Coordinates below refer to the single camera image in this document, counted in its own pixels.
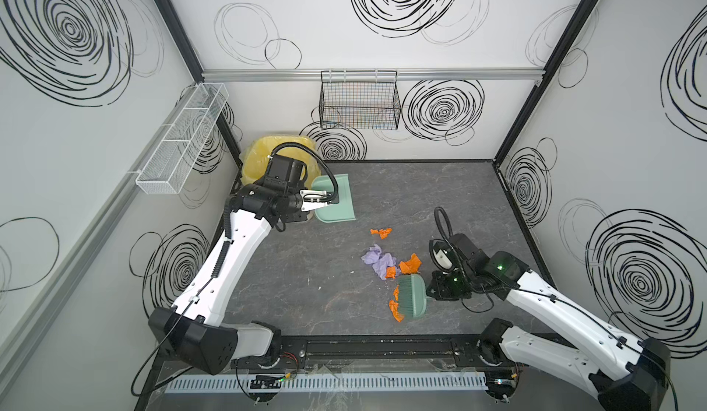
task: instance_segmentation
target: gray countertop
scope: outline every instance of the gray countertop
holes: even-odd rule
[[[333,164],[348,173],[356,221],[312,219],[275,230],[256,250],[228,303],[226,323],[259,320],[284,335],[402,335],[481,333],[495,317],[533,333],[551,330],[508,302],[474,314],[460,302],[428,299],[421,318],[398,323],[388,308],[397,283],[382,281],[360,257],[377,243],[398,260],[416,253],[420,274],[435,270],[428,242],[439,237],[433,218],[440,205],[455,233],[465,233],[491,256],[498,250],[537,265],[490,163]],[[370,229],[393,228],[381,240]],[[485,296],[465,301],[483,310]]]

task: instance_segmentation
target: brush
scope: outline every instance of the brush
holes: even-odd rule
[[[427,295],[425,293],[425,280],[417,273],[403,274],[397,278],[398,313],[419,318],[427,308]]]

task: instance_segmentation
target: wall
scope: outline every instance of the wall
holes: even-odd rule
[[[152,0],[5,0],[0,21],[0,355],[7,356],[4,343],[165,130],[191,77]],[[130,381],[155,345],[146,313],[171,304],[198,271],[235,173],[215,132],[181,194],[137,194],[0,409],[134,406]]]
[[[151,0],[5,0],[0,21],[2,352],[190,78]]]
[[[706,372],[706,4],[601,0],[503,167],[560,290],[666,343],[686,410]]]
[[[206,70],[543,67],[579,2],[172,1]],[[316,130],[309,124],[327,120],[313,111],[316,83],[229,87],[244,146],[265,134],[315,130],[328,159],[493,158],[531,88],[532,81],[400,82],[397,130],[380,121],[371,128],[370,118]]]

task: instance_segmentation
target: yellow bin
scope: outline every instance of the yellow bin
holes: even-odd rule
[[[243,176],[241,177],[240,182],[244,186],[246,184],[252,184],[265,174],[265,168],[267,168],[267,162],[269,160],[268,155],[270,155],[275,147],[283,142],[298,142],[314,151],[317,150],[317,143],[308,137],[299,137],[294,135],[273,135],[269,137],[262,137],[258,141],[255,141],[248,148],[248,151],[246,151],[242,156]],[[314,181],[314,178],[322,174],[319,170],[319,166],[317,165],[317,161],[304,150],[299,150],[295,147],[287,147],[278,151],[277,154],[284,157],[299,159],[307,164],[308,175],[307,181],[305,182],[305,186],[307,188],[312,188],[312,181]]]

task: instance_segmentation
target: green dustpan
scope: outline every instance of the green dustpan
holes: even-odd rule
[[[339,184],[339,203],[316,209],[314,215],[322,222],[355,221],[354,202],[351,200],[349,174],[334,175]],[[318,176],[312,181],[312,190],[334,191],[334,186],[327,175]]]

